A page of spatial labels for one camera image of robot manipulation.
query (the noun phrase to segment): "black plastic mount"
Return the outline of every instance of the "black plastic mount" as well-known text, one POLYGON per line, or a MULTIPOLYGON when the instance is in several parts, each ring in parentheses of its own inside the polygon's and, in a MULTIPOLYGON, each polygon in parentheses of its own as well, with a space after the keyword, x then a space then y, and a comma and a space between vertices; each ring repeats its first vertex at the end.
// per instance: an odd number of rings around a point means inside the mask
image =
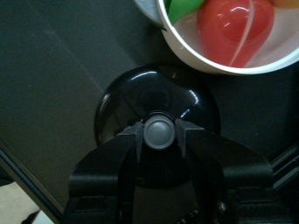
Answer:
MULTIPOLYGON (((176 119, 175 127, 201 223, 292 223, 267 159, 189 122, 176 119)), ((61 223, 132 223, 141 133, 139 122, 79 162, 61 223)))

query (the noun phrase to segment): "dark gray surface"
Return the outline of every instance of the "dark gray surface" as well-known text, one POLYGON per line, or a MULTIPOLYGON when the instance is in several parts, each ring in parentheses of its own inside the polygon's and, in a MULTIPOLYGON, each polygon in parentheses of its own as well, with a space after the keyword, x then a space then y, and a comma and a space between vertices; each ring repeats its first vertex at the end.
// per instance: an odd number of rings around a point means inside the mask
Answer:
MULTIPOLYGON (((96 147, 103 90, 141 64, 179 63, 124 0, 0 2, 0 147, 61 210, 73 165, 96 147)), ((199 73, 221 134, 272 157, 299 139, 299 64, 249 77, 199 73)))

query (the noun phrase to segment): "shiny black plastic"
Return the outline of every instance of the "shiny black plastic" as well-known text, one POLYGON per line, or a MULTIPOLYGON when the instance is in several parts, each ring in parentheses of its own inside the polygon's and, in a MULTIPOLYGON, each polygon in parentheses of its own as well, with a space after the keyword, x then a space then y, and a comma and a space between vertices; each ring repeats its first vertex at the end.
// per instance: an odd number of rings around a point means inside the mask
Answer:
MULTIPOLYGON (((140 66, 111 84, 99 102, 97 145, 153 115, 180 118, 209 132, 220 132, 220 115, 209 91, 192 71, 177 66, 140 66)), ((177 186, 189 179, 176 141, 165 150, 143 144, 136 182, 148 188, 177 186)))

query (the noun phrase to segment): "red plastic toy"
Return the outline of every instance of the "red plastic toy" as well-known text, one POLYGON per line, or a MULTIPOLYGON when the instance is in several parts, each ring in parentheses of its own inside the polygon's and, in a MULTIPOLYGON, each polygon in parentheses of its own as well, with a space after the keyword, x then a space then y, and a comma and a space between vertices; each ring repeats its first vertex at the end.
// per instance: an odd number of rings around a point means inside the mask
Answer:
POLYGON ((267 40, 274 14, 267 0, 207 0, 197 13, 204 57, 224 66, 244 67, 267 40))

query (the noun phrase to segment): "gray button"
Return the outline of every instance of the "gray button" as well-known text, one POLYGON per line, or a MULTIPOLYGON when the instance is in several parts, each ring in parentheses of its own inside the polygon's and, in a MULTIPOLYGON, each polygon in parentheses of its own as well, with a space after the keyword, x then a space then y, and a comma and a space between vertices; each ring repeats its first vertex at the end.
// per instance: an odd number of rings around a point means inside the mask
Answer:
POLYGON ((172 121, 163 115, 151 117, 144 123, 144 142, 153 150, 165 149, 175 139, 172 121))

